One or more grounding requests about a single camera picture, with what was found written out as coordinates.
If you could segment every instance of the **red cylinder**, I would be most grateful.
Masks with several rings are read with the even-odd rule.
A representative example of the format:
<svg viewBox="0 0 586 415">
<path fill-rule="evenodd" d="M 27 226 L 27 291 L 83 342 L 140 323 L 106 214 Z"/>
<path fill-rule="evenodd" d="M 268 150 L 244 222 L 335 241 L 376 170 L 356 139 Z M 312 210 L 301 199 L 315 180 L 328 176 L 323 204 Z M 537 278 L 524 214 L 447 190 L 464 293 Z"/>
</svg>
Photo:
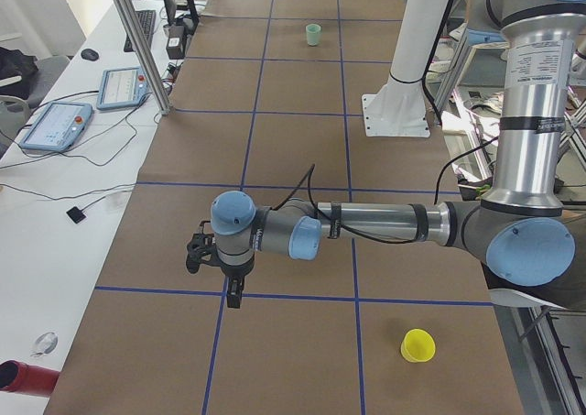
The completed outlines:
<svg viewBox="0 0 586 415">
<path fill-rule="evenodd" d="M 8 360 L 0 365 L 0 390 L 4 392 L 49 397 L 58 378 L 58 371 L 16 360 Z"/>
</svg>

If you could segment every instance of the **black band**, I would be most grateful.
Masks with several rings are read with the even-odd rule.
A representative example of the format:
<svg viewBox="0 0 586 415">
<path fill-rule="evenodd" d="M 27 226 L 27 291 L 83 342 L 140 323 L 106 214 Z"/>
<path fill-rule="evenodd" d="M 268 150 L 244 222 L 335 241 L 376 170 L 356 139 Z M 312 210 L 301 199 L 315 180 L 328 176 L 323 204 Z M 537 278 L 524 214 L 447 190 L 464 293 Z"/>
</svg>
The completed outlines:
<svg viewBox="0 0 586 415">
<path fill-rule="evenodd" d="M 330 234 L 328 239 L 338 239 L 342 229 L 342 204 L 340 202 L 331 202 L 330 205 Z"/>
<path fill-rule="evenodd" d="M 263 233 L 265 231 L 266 218 L 270 211 L 270 207 L 257 207 L 255 219 L 250 224 L 250 239 L 248 245 L 254 251 L 261 251 L 263 245 Z"/>
<path fill-rule="evenodd" d="M 537 208 L 537 207 L 524 207 L 524 206 L 511 206 L 508 204 L 500 204 L 498 202 L 489 202 L 487 200 L 480 200 L 480 205 L 491 211 L 511 213 L 513 215 L 522 216 L 539 216 L 539 217 L 554 217 L 561 216 L 561 207 L 553 208 Z"/>
<path fill-rule="evenodd" d="M 486 12 L 488 13 L 488 17 L 496 24 L 498 28 L 501 28 L 501 20 L 496 17 L 496 14 L 493 11 L 493 5 L 491 4 L 491 0 L 486 0 Z"/>
<path fill-rule="evenodd" d="M 418 82 L 421 82 L 421 81 L 423 81 L 423 78 L 421 78 L 421 79 L 417 79 L 416 81 L 401 81 L 400 79 L 397 79 L 395 76 L 393 76 L 393 73 L 392 73 L 391 71 L 390 71 L 388 74 L 389 74 L 389 75 L 391 76 L 391 78 L 393 78 L 395 81 L 397 81 L 397 82 L 399 82 L 399 83 L 405 83 L 405 84 L 407 84 L 407 85 L 409 85 L 410 83 L 418 83 Z"/>
<path fill-rule="evenodd" d="M 537 134 L 563 133 L 566 123 L 563 117 L 520 116 L 501 117 L 501 131 L 535 131 Z"/>
<path fill-rule="evenodd" d="M 556 3 L 555 5 L 539 5 L 509 15 L 503 20 L 503 27 L 516 23 L 522 19 L 535 18 L 536 16 L 557 15 L 557 14 L 580 14 L 586 15 L 586 4 L 584 3 Z"/>
<path fill-rule="evenodd" d="M 452 247 L 456 236 L 458 236 L 458 217 L 456 216 L 456 208 L 453 202 L 445 202 L 448 206 L 448 215 L 450 216 L 450 236 L 448 236 L 448 242 L 444 245 L 446 247 Z"/>
<path fill-rule="evenodd" d="M 464 231 L 466 230 L 466 225 L 468 224 L 468 221 L 472 218 L 472 216 L 475 213 L 477 213 L 480 210 L 480 206 L 481 205 L 479 204 L 474 209 L 469 211 L 468 214 L 466 215 L 466 218 L 464 218 L 464 221 L 461 222 L 461 230 L 460 230 L 461 244 L 466 249 L 466 251 L 469 253 L 470 253 L 470 250 L 468 250 L 468 246 L 466 245 L 466 236 L 464 234 Z"/>
<path fill-rule="evenodd" d="M 409 204 L 415 213 L 415 219 L 418 222 L 418 229 L 415 232 L 413 241 L 427 241 L 429 235 L 428 211 L 423 204 Z"/>
</svg>

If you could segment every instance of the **black mouse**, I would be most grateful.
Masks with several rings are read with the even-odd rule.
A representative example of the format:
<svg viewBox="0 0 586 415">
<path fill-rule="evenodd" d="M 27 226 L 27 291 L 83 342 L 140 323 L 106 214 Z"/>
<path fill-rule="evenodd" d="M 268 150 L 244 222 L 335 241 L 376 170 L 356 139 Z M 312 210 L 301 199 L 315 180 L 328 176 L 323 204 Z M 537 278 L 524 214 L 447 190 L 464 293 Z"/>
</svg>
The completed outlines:
<svg viewBox="0 0 586 415">
<path fill-rule="evenodd" d="M 85 60 L 98 60 L 98 58 L 100 58 L 100 55 L 95 50 L 83 49 L 81 51 L 81 57 L 84 58 Z"/>
</svg>

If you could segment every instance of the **white desk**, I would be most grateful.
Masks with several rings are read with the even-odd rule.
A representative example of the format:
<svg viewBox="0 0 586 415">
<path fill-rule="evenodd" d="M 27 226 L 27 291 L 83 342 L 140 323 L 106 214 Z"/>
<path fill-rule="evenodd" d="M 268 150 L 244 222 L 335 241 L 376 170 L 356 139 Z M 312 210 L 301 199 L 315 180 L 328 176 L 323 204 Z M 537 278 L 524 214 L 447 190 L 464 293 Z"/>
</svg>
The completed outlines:
<svg viewBox="0 0 586 415">
<path fill-rule="evenodd" d="M 136 3 L 136 8 L 156 9 L 157 13 L 161 7 L 162 2 Z M 97 90 L 105 69 L 137 66 L 135 53 L 123 52 L 124 42 L 124 29 L 112 7 L 82 47 L 95 49 L 100 59 L 83 60 L 78 53 L 47 100 Z M 169 63 L 165 45 L 163 26 L 157 17 L 151 51 L 161 73 Z M 79 99 L 92 104 L 95 101 L 95 95 Z M 128 111 L 95 111 L 81 141 L 114 125 Z M 0 169 L 0 181 L 53 197 L 134 183 L 157 130 L 153 121 L 157 112 L 157 103 L 151 97 L 130 116 L 138 135 L 107 166 L 97 168 L 82 158 L 52 157 Z M 105 162 L 132 134 L 129 126 L 121 124 L 74 152 Z M 26 160 L 13 145 L 0 160 L 0 166 Z M 108 200 L 95 204 L 79 224 L 74 224 L 65 212 L 101 196 L 48 202 L 8 188 L 0 191 L 0 361 L 15 359 L 57 370 L 62 368 L 129 194 L 123 194 L 124 202 L 117 208 Z M 59 337 L 56 350 L 43 357 L 31 357 L 34 341 L 50 331 Z M 39 415 L 47 402 L 44 398 L 0 392 L 0 413 Z"/>
</svg>

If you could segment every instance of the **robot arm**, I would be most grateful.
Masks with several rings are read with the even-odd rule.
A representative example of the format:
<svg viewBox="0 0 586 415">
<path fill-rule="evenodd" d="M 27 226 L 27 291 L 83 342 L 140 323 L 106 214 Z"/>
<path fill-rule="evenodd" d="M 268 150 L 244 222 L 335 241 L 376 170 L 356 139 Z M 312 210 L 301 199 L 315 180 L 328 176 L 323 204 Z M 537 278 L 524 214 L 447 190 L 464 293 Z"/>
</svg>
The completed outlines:
<svg viewBox="0 0 586 415">
<path fill-rule="evenodd" d="M 409 1 L 406 14 L 414 10 Z M 215 234 L 204 233 L 202 222 L 188 244 L 188 270 L 197 272 L 201 263 L 220 267 L 231 308 L 240 307 L 255 251 L 313 259 L 322 236 L 455 246 L 523 286 L 561 275 L 575 245 L 556 219 L 561 203 L 553 183 L 574 40 L 586 26 L 584 1 L 472 0 L 469 28 L 487 36 L 501 31 L 511 48 L 493 187 L 479 202 L 426 207 L 291 200 L 271 210 L 230 191 L 212 205 Z"/>
</svg>

